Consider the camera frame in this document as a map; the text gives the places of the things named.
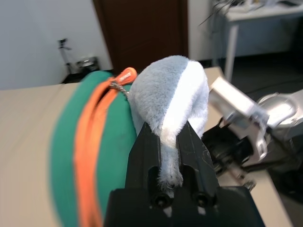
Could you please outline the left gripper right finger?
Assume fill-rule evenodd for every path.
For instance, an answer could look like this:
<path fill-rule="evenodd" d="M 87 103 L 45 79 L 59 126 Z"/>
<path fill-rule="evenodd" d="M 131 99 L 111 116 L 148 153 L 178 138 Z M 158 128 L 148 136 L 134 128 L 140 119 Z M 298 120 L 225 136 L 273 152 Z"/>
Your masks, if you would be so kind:
<path fill-rule="evenodd" d="M 183 186 L 191 192 L 215 192 L 219 186 L 210 153 L 189 122 L 177 136 Z"/>

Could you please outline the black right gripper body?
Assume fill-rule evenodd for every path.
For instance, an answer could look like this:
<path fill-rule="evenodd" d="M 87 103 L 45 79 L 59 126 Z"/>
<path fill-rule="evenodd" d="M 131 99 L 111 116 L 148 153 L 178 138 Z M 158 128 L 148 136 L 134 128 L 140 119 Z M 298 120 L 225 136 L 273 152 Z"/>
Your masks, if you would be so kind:
<path fill-rule="evenodd" d="M 229 126 L 218 122 L 203 134 L 202 142 L 210 153 L 217 176 L 229 173 L 239 185 L 253 189 L 256 182 L 241 167 L 253 155 L 252 145 L 247 137 L 238 138 Z"/>

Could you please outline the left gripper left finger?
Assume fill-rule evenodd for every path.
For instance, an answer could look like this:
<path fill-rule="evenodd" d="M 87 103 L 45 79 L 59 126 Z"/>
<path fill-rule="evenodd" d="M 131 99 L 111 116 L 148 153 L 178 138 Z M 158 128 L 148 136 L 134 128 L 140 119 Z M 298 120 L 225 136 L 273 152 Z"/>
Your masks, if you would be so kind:
<path fill-rule="evenodd" d="M 157 189 L 160 138 L 144 123 L 129 153 L 125 188 Z"/>

